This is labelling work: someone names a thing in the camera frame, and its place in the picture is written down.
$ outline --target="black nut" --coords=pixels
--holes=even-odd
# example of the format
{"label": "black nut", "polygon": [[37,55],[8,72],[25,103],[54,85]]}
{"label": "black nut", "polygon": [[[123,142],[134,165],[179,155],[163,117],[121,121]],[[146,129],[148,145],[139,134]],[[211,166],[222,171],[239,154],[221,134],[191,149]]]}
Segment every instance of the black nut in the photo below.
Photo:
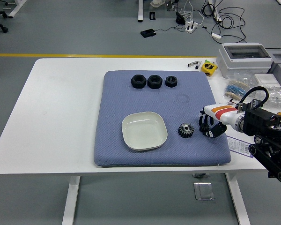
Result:
{"label": "black nut", "polygon": [[146,86],[146,83],[147,80],[144,75],[137,74],[131,78],[131,84],[134,88],[141,89]]}
{"label": "black nut", "polygon": [[168,76],[165,79],[165,85],[170,87],[170,88],[176,87],[177,86],[177,78],[175,76]]}
{"label": "black nut", "polygon": [[163,80],[160,76],[158,75],[151,75],[149,78],[148,78],[148,81],[147,81],[147,84],[150,88],[152,89],[158,89],[161,87],[163,83]]}

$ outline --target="tape measure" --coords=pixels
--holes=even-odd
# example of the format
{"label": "tape measure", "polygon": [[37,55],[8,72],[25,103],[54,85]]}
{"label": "tape measure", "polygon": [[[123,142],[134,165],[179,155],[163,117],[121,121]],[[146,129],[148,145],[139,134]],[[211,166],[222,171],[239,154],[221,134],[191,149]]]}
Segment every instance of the tape measure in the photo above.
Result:
{"label": "tape measure", "polygon": [[217,65],[205,60],[204,64],[201,67],[201,71],[204,72],[207,76],[212,76],[212,74],[217,69]]}

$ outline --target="gray floor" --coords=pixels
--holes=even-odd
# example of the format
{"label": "gray floor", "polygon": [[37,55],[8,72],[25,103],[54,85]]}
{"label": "gray floor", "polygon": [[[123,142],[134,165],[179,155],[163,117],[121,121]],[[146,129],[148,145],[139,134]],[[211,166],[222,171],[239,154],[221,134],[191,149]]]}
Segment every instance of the gray floor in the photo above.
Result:
{"label": "gray floor", "polygon": [[[174,12],[167,12],[163,7],[153,9],[149,2],[144,2],[144,22],[138,23],[137,0],[28,0],[14,18],[0,16],[0,23],[9,29],[8,33],[0,29],[0,53],[217,55],[219,44],[203,28],[193,34],[159,30],[155,37],[143,38],[142,30],[176,26]],[[179,1],[180,6],[184,3],[185,0]],[[194,9],[200,9],[203,1],[192,3]],[[247,42],[281,48],[281,6],[275,0],[224,0],[219,8],[229,6],[245,8],[243,31]],[[4,3],[0,2],[0,11],[3,7]],[[152,10],[156,11],[155,21],[148,18]],[[194,20],[201,21],[198,13],[194,13]],[[214,22],[209,18],[203,24],[210,31]],[[241,36],[239,30],[224,30],[222,34]],[[0,135],[37,59],[0,57]],[[213,175],[211,179],[214,192],[221,199],[212,203],[215,209],[221,209],[216,213],[210,203],[198,205],[194,201],[193,179],[189,175],[83,177],[75,223],[235,224],[223,175]],[[265,172],[241,174],[238,180],[251,224],[281,224],[281,184],[268,179]],[[0,176],[0,225],[61,224],[67,187],[65,177]]]}

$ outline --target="yellow floor line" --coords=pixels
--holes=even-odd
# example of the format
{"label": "yellow floor line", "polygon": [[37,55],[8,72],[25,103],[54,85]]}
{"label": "yellow floor line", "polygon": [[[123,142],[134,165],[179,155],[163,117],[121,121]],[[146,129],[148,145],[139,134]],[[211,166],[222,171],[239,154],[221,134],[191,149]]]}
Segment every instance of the yellow floor line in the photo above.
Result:
{"label": "yellow floor line", "polygon": [[0,57],[36,58],[213,58],[212,56],[170,56],[170,55],[86,55],[86,54],[13,54],[0,53]]}

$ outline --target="table leg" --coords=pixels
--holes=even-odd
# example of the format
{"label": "table leg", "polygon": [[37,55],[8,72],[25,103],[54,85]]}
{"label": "table leg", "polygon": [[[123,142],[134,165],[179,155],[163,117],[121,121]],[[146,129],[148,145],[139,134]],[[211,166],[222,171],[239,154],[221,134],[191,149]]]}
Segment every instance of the table leg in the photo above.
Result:
{"label": "table leg", "polygon": [[226,173],[226,179],[229,185],[230,193],[240,225],[250,225],[249,217],[244,206],[242,194],[240,192],[236,173]]}
{"label": "table leg", "polygon": [[20,8],[24,5],[27,0],[15,0],[16,7],[14,10],[8,15],[8,17],[14,17],[16,13],[20,10]]}
{"label": "table leg", "polygon": [[[208,0],[208,3],[210,4],[210,8],[211,8],[211,11],[213,11],[213,6],[216,6],[216,0]],[[222,19],[220,18],[220,15],[219,15],[219,12],[217,11],[217,8],[215,8],[214,12],[214,18],[217,22],[221,23],[222,22]]]}
{"label": "table leg", "polygon": [[71,176],[69,182],[70,184],[69,184],[69,190],[67,192],[67,201],[65,206],[64,217],[62,220],[62,225],[73,225],[80,176]]}
{"label": "table leg", "polygon": [[143,21],[143,0],[139,0],[139,15],[138,15],[138,20],[141,23]]}

